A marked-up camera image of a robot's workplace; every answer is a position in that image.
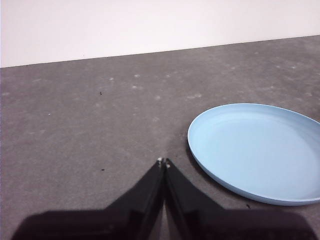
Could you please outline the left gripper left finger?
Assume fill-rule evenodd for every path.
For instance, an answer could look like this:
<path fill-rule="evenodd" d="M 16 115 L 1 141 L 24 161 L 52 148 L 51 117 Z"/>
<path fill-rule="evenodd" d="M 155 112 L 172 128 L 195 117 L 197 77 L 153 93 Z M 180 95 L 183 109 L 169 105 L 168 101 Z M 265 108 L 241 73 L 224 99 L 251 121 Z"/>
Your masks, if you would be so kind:
<path fill-rule="evenodd" d="M 147 240 L 162 212 L 165 163 L 158 159 L 104 209 L 52 210 L 26 217 L 14 240 Z"/>

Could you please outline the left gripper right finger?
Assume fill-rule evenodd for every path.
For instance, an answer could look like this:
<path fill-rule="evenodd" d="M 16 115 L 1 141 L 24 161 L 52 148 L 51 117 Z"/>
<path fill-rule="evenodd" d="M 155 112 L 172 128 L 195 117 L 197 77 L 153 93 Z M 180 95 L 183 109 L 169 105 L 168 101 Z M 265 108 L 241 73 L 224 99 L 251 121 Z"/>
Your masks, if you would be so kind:
<path fill-rule="evenodd" d="M 170 235 L 181 240 L 315 240 L 307 221 L 292 212 L 225 209 L 165 160 L 165 204 Z"/>

